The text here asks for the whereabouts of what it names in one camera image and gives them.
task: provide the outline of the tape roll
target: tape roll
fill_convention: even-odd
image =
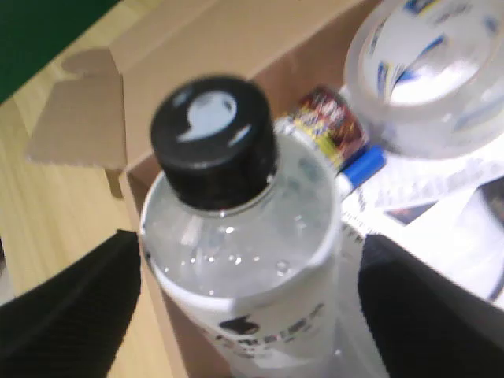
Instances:
[[[504,131],[504,2],[384,0],[350,45],[354,112],[394,152],[450,158]]]

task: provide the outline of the colorful can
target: colorful can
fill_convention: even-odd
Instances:
[[[303,97],[287,117],[315,142],[338,171],[360,155],[368,141],[343,97],[324,86]]]

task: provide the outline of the wooden table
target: wooden table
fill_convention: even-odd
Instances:
[[[29,135],[63,57],[107,46],[161,0],[124,0],[0,106],[0,236],[15,293],[44,282],[110,237],[130,229],[125,205],[112,198],[102,169],[25,161]],[[142,287],[128,333],[109,374],[172,376],[150,293]]]

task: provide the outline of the black bottle cap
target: black bottle cap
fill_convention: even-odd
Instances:
[[[179,87],[157,109],[150,140],[180,201],[197,209],[240,206],[276,173],[268,101],[240,78],[209,76]]]

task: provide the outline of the water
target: water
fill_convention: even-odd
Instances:
[[[151,263],[179,286],[219,298],[267,291],[300,272],[328,230],[332,181],[301,143],[283,135],[278,143],[276,177],[239,209],[190,209],[159,180],[142,230]]]

